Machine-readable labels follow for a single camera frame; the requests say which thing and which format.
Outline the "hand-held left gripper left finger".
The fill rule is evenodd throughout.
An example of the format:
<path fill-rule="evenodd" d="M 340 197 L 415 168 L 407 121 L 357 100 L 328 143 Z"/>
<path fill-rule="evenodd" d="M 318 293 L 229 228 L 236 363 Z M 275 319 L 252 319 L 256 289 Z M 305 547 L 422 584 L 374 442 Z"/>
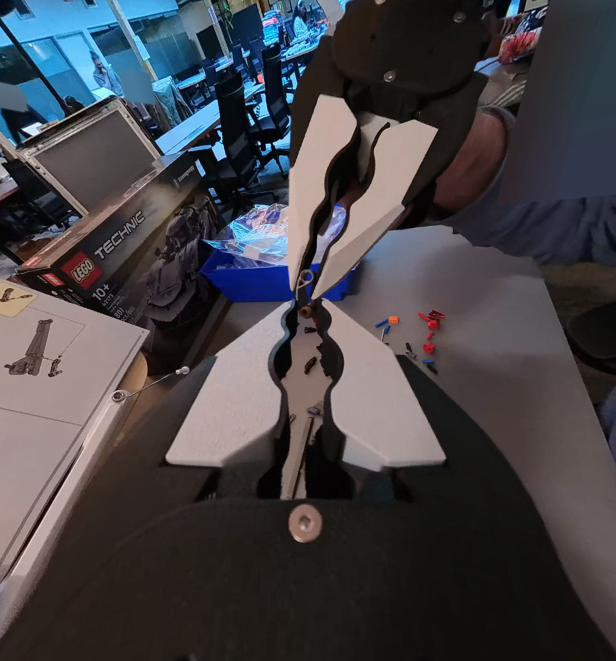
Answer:
<path fill-rule="evenodd" d="M 206 360 L 206 376 L 165 455 L 172 466 L 219 476 L 222 498 L 259 497 L 287 456 L 289 405 L 282 378 L 291 366 L 295 301 Z"/>

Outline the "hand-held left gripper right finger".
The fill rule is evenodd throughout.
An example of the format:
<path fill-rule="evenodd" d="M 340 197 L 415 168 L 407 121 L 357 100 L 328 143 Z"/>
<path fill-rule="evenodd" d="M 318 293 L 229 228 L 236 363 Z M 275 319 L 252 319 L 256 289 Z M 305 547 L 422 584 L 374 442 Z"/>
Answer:
<path fill-rule="evenodd" d="M 354 499 L 402 499 L 401 472 L 442 468 L 446 455 L 395 352 L 334 303 L 315 314 L 331 383 L 322 446 Z"/>

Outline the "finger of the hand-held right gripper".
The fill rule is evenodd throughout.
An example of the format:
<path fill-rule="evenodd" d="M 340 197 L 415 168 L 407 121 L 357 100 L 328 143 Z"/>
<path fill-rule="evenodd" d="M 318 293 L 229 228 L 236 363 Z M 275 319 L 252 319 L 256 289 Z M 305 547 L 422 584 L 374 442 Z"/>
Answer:
<path fill-rule="evenodd" d="M 437 128 L 417 120 L 380 132 L 371 153 L 370 184 L 350 206 L 344 231 L 322 260 L 313 300 L 337 285 L 400 218 L 403 199 L 436 134 Z"/>
<path fill-rule="evenodd" d="M 334 164 L 354 145 L 357 120 L 341 97 L 320 95 L 289 171 L 288 275 L 294 295 L 332 212 Z"/>

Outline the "person's right forearm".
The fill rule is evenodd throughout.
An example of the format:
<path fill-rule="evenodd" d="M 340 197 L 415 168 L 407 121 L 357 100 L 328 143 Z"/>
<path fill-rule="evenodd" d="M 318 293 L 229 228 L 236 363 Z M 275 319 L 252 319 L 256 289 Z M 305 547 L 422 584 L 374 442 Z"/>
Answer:
<path fill-rule="evenodd" d="M 500 203 L 489 190 L 443 224 L 478 247 L 541 265 L 616 267 L 616 194 L 554 202 Z"/>

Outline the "long grey lego beam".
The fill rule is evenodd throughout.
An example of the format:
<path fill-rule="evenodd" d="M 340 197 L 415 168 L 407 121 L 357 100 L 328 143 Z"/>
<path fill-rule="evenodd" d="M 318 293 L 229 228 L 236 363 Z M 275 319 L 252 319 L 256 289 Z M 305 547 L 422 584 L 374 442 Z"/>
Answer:
<path fill-rule="evenodd" d="M 289 450 L 281 476 L 281 500 L 302 500 L 307 494 L 306 457 L 314 444 L 323 418 L 324 402 L 317 401 L 305 412 L 289 416 Z"/>

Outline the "scattered small lego pieces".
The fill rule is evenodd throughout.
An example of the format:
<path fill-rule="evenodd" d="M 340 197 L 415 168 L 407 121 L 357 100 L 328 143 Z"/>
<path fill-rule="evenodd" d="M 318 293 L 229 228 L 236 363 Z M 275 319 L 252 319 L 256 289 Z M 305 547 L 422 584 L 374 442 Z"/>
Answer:
<path fill-rule="evenodd" d="M 434 357 L 436 353 L 435 336 L 439 331 L 441 323 L 445 320 L 445 315 L 433 309 L 429 313 L 419 311 L 417 313 L 417 318 L 420 319 L 422 325 L 425 327 L 424 330 L 426 331 L 424 342 L 420 348 L 421 352 L 419 354 L 409 342 L 406 342 L 404 345 L 404 355 L 412 362 L 422 365 L 423 368 L 428 370 L 434 376 L 437 376 L 439 372 Z M 401 319 L 399 316 L 391 315 L 382 318 L 375 324 L 375 328 L 380 330 L 381 342 L 383 344 L 389 346 L 386 336 L 390 333 L 391 329 L 394 326 L 398 326 L 400 322 Z"/>

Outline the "black lego set box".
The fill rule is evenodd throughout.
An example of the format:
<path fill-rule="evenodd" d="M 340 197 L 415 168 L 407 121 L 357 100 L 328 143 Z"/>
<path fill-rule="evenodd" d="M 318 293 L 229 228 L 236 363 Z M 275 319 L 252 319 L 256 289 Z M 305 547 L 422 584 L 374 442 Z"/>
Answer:
<path fill-rule="evenodd" d="M 33 290 L 138 326 L 150 374 L 191 362 L 221 293 L 202 268 L 225 227 L 197 159 L 156 160 L 139 179 L 19 266 Z"/>

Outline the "lego instruction booklet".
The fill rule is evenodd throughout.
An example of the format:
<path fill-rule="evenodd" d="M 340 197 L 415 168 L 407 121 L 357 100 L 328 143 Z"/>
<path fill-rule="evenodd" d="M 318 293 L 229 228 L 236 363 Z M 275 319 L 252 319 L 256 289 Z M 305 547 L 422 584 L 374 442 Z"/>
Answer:
<path fill-rule="evenodd" d="M 147 335 L 0 279 L 0 582 Z"/>

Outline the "person's right hand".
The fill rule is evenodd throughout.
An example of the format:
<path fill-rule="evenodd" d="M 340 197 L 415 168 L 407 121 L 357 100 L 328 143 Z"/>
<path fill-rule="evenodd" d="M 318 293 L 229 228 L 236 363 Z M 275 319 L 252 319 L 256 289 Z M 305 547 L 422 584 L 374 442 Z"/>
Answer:
<path fill-rule="evenodd" d="M 485 194 L 501 170 L 508 141 L 501 110 L 479 109 L 461 149 L 436 180 L 432 212 L 437 218 L 463 211 Z"/>

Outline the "black office chair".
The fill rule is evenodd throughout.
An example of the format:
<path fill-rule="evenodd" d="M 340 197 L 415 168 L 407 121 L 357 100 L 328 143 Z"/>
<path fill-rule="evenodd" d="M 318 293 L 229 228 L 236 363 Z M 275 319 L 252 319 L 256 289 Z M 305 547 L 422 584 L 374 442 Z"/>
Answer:
<path fill-rule="evenodd" d="M 279 162 L 275 146 L 261 151 L 260 129 L 249 121 L 243 78 L 238 70 L 230 68 L 215 87 L 220 112 L 221 143 L 225 157 L 217 161 L 212 184 L 221 203 L 241 200 L 241 191 L 250 199 L 270 195 L 279 202 L 273 190 L 256 191 L 259 172 L 274 160 Z"/>
<path fill-rule="evenodd" d="M 279 45 L 263 49 L 263 78 L 265 84 L 266 109 L 268 116 L 258 120 L 256 140 L 265 149 L 267 145 L 273 159 L 280 167 L 279 154 L 289 156 L 288 149 L 276 150 L 275 143 L 285 138 L 290 131 L 290 107 L 282 81 L 282 62 Z"/>

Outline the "clear plastic bags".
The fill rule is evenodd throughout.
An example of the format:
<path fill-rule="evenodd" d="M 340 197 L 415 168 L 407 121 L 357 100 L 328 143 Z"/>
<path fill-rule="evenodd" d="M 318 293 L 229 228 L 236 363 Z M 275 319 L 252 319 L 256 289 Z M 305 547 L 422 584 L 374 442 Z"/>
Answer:
<path fill-rule="evenodd" d="M 208 244 L 226 256 L 226 268 L 287 266 L 288 206 L 256 205 L 230 222 Z"/>

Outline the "white long desk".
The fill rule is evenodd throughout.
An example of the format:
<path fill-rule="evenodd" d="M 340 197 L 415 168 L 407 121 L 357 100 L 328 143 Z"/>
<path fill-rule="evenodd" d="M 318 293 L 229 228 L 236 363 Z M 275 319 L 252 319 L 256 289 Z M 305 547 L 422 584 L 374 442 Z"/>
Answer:
<path fill-rule="evenodd" d="M 245 85 L 243 88 L 245 116 L 249 124 L 254 124 L 254 120 L 251 119 L 250 115 L 252 108 L 249 108 L 248 105 L 255 98 L 261 97 L 264 89 L 264 83 Z M 197 146 L 213 129 L 217 129 L 220 126 L 221 120 L 218 102 L 212 101 L 158 138 L 155 143 L 161 150 L 162 155 L 179 153 Z"/>

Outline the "blue plastic bin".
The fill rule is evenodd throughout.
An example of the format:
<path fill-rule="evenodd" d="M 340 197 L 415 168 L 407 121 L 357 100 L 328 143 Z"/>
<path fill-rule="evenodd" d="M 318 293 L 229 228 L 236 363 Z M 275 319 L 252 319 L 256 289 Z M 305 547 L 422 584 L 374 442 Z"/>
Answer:
<path fill-rule="evenodd" d="M 214 250 L 200 271 L 230 302 L 275 303 L 294 298 L 284 264 L 271 265 Z"/>

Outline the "grey framed monitor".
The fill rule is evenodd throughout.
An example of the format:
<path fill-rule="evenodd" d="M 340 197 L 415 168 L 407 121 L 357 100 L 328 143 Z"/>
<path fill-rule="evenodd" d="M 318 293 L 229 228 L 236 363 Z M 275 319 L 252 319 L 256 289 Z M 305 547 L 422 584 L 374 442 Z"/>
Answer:
<path fill-rule="evenodd" d="M 15 153 L 80 216 L 127 191 L 163 155 L 117 96 L 47 126 Z"/>

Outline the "wooden post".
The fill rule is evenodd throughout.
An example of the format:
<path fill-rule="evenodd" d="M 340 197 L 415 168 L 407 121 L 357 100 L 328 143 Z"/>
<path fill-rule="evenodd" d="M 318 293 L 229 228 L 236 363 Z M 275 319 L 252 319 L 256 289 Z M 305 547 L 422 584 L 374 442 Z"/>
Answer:
<path fill-rule="evenodd" d="M 149 59 L 145 59 L 144 55 L 139 47 L 139 44 L 136 41 L 136 35 L 134 30 L 131 27 L 129 20 L 126 18 L 121 5 L 118 1 L 105 1 L 109 6 L 111 12 L 113 13 L 117 23 L 119 24 L 127 42 L 129 43 L 141 69 L 150 76 L 152 81 L 157 80 L 157 76 L 152 65 L 149 62 Z"/>

